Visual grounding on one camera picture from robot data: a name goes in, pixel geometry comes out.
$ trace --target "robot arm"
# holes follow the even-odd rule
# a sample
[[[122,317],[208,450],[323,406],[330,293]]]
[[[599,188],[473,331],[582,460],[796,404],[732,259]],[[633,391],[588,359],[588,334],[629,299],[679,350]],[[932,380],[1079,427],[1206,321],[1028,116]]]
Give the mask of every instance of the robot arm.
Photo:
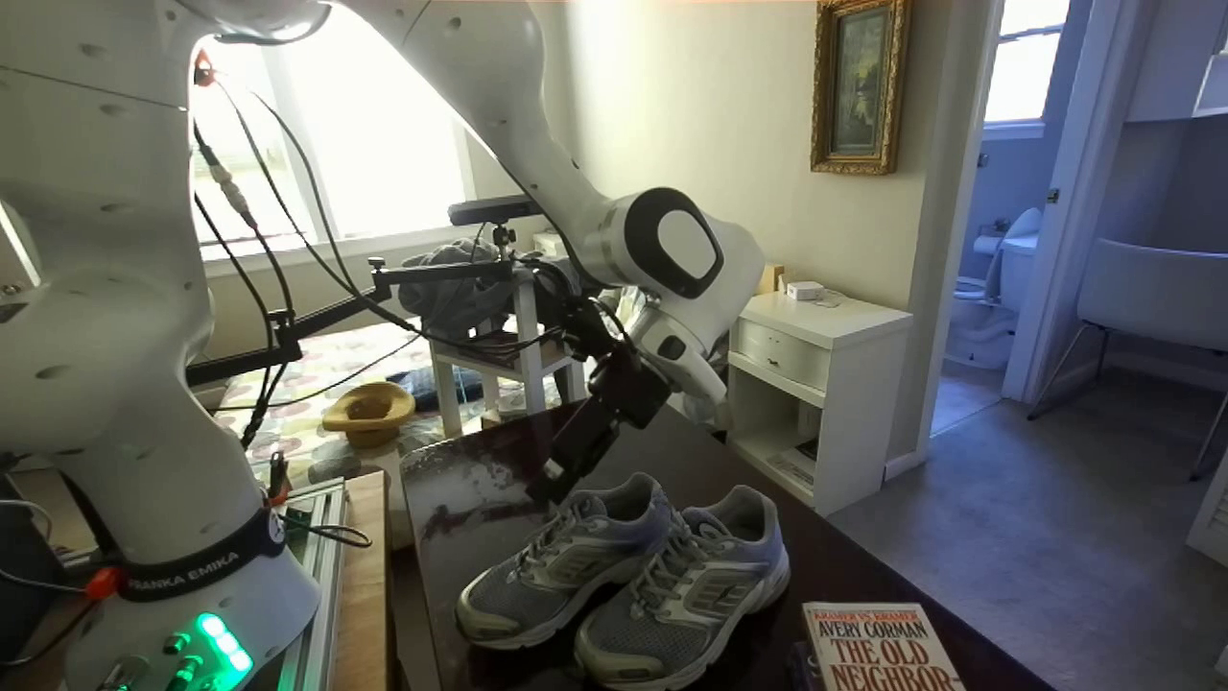
[[[753,296],[757,241],[679,192],[606,199],[579,177],[544,126],[539,33],[519,0],[344,5],[491,147],[590,285],[651,296],[629,334],[654,383],[722,400],[704,350]],[[127,566],[127,589],[74,641],[63,687],[240,687],[317,607],[246,453],[184,389],[184,359],[208,336],[191,49],[208,33],[286,41],[323,20],[323,0],[0,5],[0,199],[43,271],[0,317],[0,450],[49,456]],[[191,623],[227,637],[180,637]]]
[[[635,353],[679,391],[717,404],[704,353],[759,280],[757,241],[681,192],[606,199],[555,147],[539,110],[539,29],[524,5],[431,0],[400,33],[386,5],[347,0],[456,108],[497,166],[552,220],[579,271],[649,296],[629,327]]]

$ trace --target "green light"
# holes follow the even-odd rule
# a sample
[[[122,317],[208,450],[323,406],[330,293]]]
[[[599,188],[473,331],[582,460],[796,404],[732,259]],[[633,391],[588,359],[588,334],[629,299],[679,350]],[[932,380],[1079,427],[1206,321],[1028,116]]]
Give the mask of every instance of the green light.
[[[208,687],[235,691],[253,673],[253,657],[217,614],[196,614],[188,637],[199,641],[191,653],[199,660],[199,680],[209,680]]]

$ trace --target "white cabinet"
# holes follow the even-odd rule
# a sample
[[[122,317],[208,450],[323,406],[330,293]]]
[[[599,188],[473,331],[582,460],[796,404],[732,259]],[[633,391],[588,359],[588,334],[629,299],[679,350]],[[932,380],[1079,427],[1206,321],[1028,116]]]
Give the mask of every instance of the white cabinet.
[[[908,314],[757,296],[730,341],[730,446],[817,515],[886,472]]]

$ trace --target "drawer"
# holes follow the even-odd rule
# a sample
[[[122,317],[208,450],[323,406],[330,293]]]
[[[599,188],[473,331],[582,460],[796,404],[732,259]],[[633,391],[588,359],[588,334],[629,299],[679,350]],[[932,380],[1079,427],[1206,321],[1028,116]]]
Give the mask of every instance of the drawer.
[[[732,353],[757,369],[777,373],[784,380],[826,391],[828,353],[812,341],[777,334],[762,321],[735,321]]]

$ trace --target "shoe lace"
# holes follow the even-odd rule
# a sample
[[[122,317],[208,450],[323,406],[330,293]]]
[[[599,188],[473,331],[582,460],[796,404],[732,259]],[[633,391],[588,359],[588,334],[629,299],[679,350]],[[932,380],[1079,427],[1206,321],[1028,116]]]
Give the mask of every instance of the shoe lace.
[[[590,502],[564,502],[555,519],[515,556],[519,573],[534,577],[539,563],[548,563],[588,515]]]
[[[635,614],[654,616],[660,607],[675,593],[679,584],[692,578],[695,563],[708,556],[717,541],[713,525],[681,523],[665,536],[665,547],[649,561],[640,578],[629,586],[629,604]]]

